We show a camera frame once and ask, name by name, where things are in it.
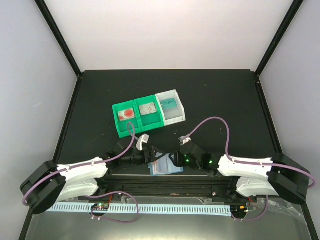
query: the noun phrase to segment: black joint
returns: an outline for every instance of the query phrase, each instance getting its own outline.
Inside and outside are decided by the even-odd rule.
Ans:
[[[57,165],[53,161],[43,163],[27,180],[25,180],[20,190],[25,195],[37,182],[50,173],[57,171]],[[33,214],[41,214],[51,208],[58,199],[62,189],[66,184],[66,178],[57,174],[51,179],[40,184],[27,197],[26,201]]]
[[[287,165],[310,173],[307,169],[281,153],[276,153],[272,161],[275,164]],[[272,167],[267,175],[269,176],[269,183],[281,198],[298,205],[306,202],[310,180],[308,176],[294,170],[275,166]]]

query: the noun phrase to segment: cable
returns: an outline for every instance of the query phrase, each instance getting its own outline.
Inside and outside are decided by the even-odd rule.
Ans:
[[[263,212],[259,215],[259,216],[256,216],[254,218],[250,218],[250,219],[240,219],[240,218],[236,218],[232,213],[231,213],[231,217],[235,220],[235,221],[243,221],[243,222],[251,222],[251,221],[255,221],[255,220],[258,220],[260,218],[262,218],[267,210],[268,210],[268,202],[269,202],[269,196],[265,196],[265,207],[264,207],[264,210]]]
[[[203,120],[201,123],[198,124],[198,126],[195,127],[195,129],[192,130],[192,132],[190,132],[188,135],[186,136],[182,136],[181,137],[181,140],[184,140],[186,138],[189,138],[192,134],[195,133],[195,131],[198,130],[198,128],[200,128],[204,123],[206,123],[207,121],[209,120],[220,120],[224,123],[225,127],[226,127],[226,144],[225,144],[225,155],[226,157],[233,163],[236,163],[236,164],[246,164],[246,165],[255,165],[255,166],[272,166],[272,167],[279,167],[279,168],[283,168],[283,169],[289,169],[289,170],[292,170],[292,171],[295,171],[295,172],[298,172],[300,174],[303,174],[307,177],[309,177],[311,180],[312,180],[312,184],[308,186],[308,188],[313,188],[317,181],[316,181],[316,178],[314,176],[312,176],[310,173],[306,172],[306,171],[303,171],[299,168],[296,168],[296,167],[293,167],[293,166],[287,166],[287,165],[284,165],[284,164],[278,164],[278,163],[258,163],[258,162],[250,162],[250,161],[239,161],[239,160],[236,160],[234,158],[232,158],[230,155],[229,155],[229,143],[230,143],[230,129],[229,129],[229,125],[227,124],[227,122],[221,118],[221,117],[218,117],[218,116],[212,116],[212,117],[209,117],[205,120]]]
[[[111,196],[113,194],[124,194],[124,195],[127,195],[128,197],[132,198],[132,200],[134,201],[134,203],[136,205],[136,215],[135,215],[134,219],[132,219],[130,221],[121,221],[121,220],[117,220],[117,219],[113,219],[113,218],[109,218],[109,217],[94,216],[94,208],[91,210],[92,219],[94,219],[96,217],[98,219],[105,219],[105,220],[109,220],[109,221],[120,223],[120,224],[131,224],[131,223],[137,221],[138,218],[139,218],[139,205],[138,205],[137,200],[132,195],[130,195],[129,193],[126,193],[124,191],[112,191],[112,192],[108,192],[108,193],[100,195],[100,196],[86,196],[86,198],[99,199],[99,198],[103,198],[103,197],[106,197],[106,196]]]
[[[122,152],[120,153],[119,155],[115,156],[115,157],[112,157],[110,159],[107,159],[107,160],[103,160],[103,161],[96,161],[94,164],[102,164],[102,163],[109,163],[113,160],[116,160],[120,157],[122,157],[124,154],[126,154],[126,152],[129,151],[129,149],[132,147],[134,141],[135,141],[135,136],[136,136],[136,129],[135,129],[135,126],[132,124],[132,122],[128,122],[127,124],[127,127],[131,125],[132,126],[132,139],[131,139],[131,142],[129,144],[129,146]],[[43,182],[45,182],[46,180],[52,178],[53,176],[57,175],[57,174],[60,174],[60,173],[63,173],[63,172],[66,172],[68,170],[72,170],[72,169],[76,169],[76,168],[80,168],[80,167],[84,167],[84,166],[90,166],[92,165],[93,163],[92,162],[86,162],[86,163],[82,163],[82,164],[78,164],[78,165],[74,165],[74,166],[71,166],[69,169],[67,168],[64,168],[64,169],[60,169],[60,170],[57,170],[57,171],[54,171],[52,173],[50,173],[48,176],[45,176],[44,178],[42,178],[40,181],[38,181],[35,185],[33,185],[29,191],[26,192],[26,194],[23,196],[23,199],[22,199],[22,204],[25,205],[25,206],[28,206],[28,202],[27,202],[27,198],[29,197],[29,195],[39,186],[41,185]]]
[[[134,138],[135,140],[137,140],[137,141],[139,140],[139,138],[138,138],[137,136],[133,136],[133,134],[132,134],[131,131],[130,131],[129,125],[126,126],[126,129],[128,130],[128,132],[129,132],[129,134],[130,134],[131,137],[133,137],[133,138]]]
[[[254,202],[254,201],[252,201],[252,199],[248,196],[248,199],[249,199],[249,201],[251,202],[251,203],[253,203],[253,205],[255,206],[255,207],[257,207],[257,204]]]

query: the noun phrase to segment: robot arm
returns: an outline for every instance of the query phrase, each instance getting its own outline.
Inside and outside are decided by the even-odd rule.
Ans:
[[[306,169],[283,154],[276,154],[265,159],[232,157],[234,161],[230,161],[227,155],[206,153],[189,140],[181,146],[180,151],[173,153],[165,153],[154,146],[133,145],[120,158],[101,163],[102,160],[114,158],[124,152],[131,140],[130,137],[122,138],[115,148],[102,158],[96,157],[90,161],[70,165],[55,165],[52,161],[45,162],[21,185],[20,190],[23,195],[50,173],[67,170],[44,181],[26,198],[32,213],[43,213],[55,203],[66,199],[95,195],[99,190],[95,179],[113,174],[124,164],[148,164],[161,158],[171,159],[176,167],[190,167],[203,171],[209,177],[231,178],[232,184],[226,187],[222,195],[233,202],[258,195],[280,196],[294,204],[303,204],[306,201],[309,177],[292,170],[268,165],[277,163],[308,173]]]

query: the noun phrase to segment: white backdrop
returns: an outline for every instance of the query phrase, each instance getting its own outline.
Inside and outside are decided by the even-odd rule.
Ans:
[[[293,0],[46,0],[81,71],[256,70]]]

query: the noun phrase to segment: small card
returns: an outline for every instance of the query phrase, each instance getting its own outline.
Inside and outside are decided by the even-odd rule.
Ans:
[[[174,98],[169,98],[166,100],[160,101],[161,107],[163,110],[173,109],[177,107],[177,102]]]
[[[135,111],[133,108],[126,109],[124,111],[118,111],[119,121],[125,121],[129,119],[134,119],[136,117]]]
[[[139,106],[141,116],[154,114],[157,112],[156,105],[154,102],[143,104]]]

